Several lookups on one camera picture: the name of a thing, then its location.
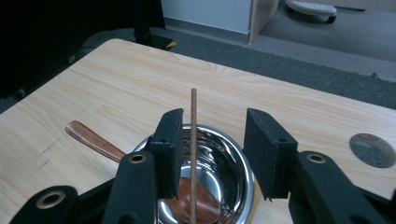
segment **wooden stick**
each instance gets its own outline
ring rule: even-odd
[[[191,89],[191,217],[190,223],[196,224],[196,141],[197,141],[197,97],[196,89]]]

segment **wall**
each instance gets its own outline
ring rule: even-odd
[[[248,34],[251,0],[162,0],[165,18]]]

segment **metal grommet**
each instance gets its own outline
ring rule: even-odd
[[[129,158],[130,163],[140,163],[145,160],[146,160],[146,156],[142,154],[133,155],[132,157]]]
[[[58,203],[61,203],[64,198],[66,197],[66,194],[61,191],[61,190],[53,190],[50,191],[43,196],[41,196],[38,200],[37,203],[35,204],[39,209],[47,209],[51,208]]]
[[[315,162],[315,163],[325,163],[326,159],[324,159],[322,156],[319,154],[309,154],[306,156],[309,161]]]

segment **metal bowl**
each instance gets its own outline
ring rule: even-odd
[[[181,176],[190,177],[191,126],[183,126]],[[148,139],[136,147],[144,148]],[[219,200],[226,223],[245,223],[254,198],[254,177],[242,149],[227,134],[205,125],[197,127],[197,181]],[[167,205],[159,201],[159,222],[177,223]]]

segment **table surface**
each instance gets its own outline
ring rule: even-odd
[[[391,197],[396,167],[363,163],[348,141],[371,133],[396,148],[395,110],[114,39],[0,115],[0,222],[47,187],[83,193],[114,177],[118,164],[70,137],[64,131],[70,121],[131,152],[154,133],[163,113],[184,108],[189,122],[191,88],[198,93],[198,123],[240,146],[247,108],[260,109],[299,142],[299,151],[327,154],[355,185]],[[255,197],[252,223],[291,223],[287,200],[270,203],[258,189]]]

